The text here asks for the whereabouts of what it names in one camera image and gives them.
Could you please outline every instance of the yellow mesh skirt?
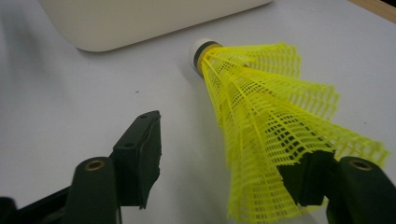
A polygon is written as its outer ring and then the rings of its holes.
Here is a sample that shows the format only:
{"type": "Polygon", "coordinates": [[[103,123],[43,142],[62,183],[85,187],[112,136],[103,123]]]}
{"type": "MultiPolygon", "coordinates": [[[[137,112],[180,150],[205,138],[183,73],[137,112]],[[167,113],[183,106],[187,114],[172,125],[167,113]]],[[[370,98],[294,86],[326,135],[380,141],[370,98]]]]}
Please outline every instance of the yellow mesh skirt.
{"type": "Polygon", "coordinates": [[[198,66],[224,134],[232,173],[229,216],[238,221],[301,214],[276,167],[296,164],[305,153],[335,151],[337,160],[357,156],[380,166],[389,154],[380,143],[329,122],[339,95],[333,86],[299,79],[293,46],[214,47],[198,66]]]}

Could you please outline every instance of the shuttlecock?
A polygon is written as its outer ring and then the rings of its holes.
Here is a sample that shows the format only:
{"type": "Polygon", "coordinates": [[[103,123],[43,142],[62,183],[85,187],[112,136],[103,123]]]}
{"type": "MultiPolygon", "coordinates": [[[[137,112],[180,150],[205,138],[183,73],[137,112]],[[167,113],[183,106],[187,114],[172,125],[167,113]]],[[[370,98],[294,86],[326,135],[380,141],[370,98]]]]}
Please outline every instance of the shuttlecock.
{"type": "Polygon", "coordinates": [[[305,153],[335,151],[336,159],[384,163],[388,152],[380,143],[329,122],[338,93],[331,85],[299,79],[295,47],[223,47],[201,39],[190,57],[224,134],[232,173],[229,217],[268,223],[299,216],[276,167],[296,164],[305,153]]]}

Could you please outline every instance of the wooden edge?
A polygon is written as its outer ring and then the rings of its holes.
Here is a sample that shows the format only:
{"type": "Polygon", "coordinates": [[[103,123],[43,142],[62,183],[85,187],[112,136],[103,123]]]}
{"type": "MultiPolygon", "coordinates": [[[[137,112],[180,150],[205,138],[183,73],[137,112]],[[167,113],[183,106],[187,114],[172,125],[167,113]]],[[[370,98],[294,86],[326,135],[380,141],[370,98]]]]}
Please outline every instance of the wooden edge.
{"type": "Polygon", "coordinates": [[[396,23],[396,7],[393,7],[381,0],[349,0],[350,2],[364,7],[376,15],[396,23]]]}

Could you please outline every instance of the shuttlecock cork base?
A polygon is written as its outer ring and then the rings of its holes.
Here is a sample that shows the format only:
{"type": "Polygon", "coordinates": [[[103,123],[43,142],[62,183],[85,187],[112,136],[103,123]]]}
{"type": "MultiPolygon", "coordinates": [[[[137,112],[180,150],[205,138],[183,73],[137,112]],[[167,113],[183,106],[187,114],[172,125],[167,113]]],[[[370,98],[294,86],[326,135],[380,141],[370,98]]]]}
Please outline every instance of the shuttlecock cork base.
{"type": "Polygon", "coordinates": [[[201,60],[205,53],[212,48],[222,47],[218,42],[211,40],[209,38],[201,38],[195,41],[195,43],[190,48],[190,63],[192,66],[202,74],[201,70],[201,60]]]}

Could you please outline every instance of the yellow shuttlecock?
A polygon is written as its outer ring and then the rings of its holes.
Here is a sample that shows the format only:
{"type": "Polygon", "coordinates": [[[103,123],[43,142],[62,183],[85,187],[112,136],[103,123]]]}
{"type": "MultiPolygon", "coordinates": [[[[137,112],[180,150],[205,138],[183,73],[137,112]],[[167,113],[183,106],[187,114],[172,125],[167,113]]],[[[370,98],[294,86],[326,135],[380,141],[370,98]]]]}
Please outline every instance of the yellow shuttlecock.
{"type": "Polygon", "coordinates": [[[209,39],[191,48],[224,134],[231,169],[229,217],[268,223],[299,216],[277,170],[305,153],[335,152],[383,165],[381,144],[329,122],[338,99],[331,85],[303,81],[300,57],[286,44],[223,47],[209,39]]]}

